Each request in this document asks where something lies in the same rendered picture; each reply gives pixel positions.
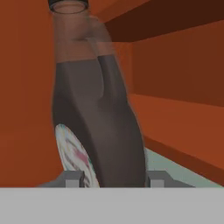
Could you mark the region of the orange wooden cabinet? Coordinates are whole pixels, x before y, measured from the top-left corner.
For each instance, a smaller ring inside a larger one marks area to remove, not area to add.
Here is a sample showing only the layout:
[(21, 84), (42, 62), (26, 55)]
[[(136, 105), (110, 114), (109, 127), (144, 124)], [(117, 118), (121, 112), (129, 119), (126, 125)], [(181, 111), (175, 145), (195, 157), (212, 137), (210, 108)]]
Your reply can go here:
[[(115, 49), (146, 171), (169, 162), (224, 186), (224, 0), (88, 0)], [(0, 187), (63, 171), (53, 127), (48, 0), (0, 0)]]

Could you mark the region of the dark syrup bottle with label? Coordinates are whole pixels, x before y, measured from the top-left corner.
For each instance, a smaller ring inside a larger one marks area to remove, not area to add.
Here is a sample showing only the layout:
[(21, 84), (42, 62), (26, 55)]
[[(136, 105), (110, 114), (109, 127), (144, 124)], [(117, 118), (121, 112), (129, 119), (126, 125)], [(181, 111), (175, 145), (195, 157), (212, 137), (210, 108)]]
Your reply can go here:
[(52, 121), (66, 172), (86, 187), (143, 187), (144, 143), (109, 33), (88, 0), (48, 0), (55, 75)]

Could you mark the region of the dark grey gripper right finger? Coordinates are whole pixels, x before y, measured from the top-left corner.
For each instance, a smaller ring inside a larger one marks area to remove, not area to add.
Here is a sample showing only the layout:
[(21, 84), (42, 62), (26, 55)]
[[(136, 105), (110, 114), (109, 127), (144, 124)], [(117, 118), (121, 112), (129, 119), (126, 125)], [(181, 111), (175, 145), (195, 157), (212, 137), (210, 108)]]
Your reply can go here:
[(174, 179), (167, 171), (147, 171), (146, 185), (150, 188), (190, 187), (187, 183)]

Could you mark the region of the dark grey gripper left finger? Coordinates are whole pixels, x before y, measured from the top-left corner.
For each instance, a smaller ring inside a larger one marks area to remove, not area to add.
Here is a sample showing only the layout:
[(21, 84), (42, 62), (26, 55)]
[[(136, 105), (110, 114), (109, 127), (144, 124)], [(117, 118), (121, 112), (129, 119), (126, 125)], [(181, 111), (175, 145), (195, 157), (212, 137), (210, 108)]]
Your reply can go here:
[(84, 186), (83, 171), (63, 171), (56, 179), (41, 184), (40, 187), (79, 188)]

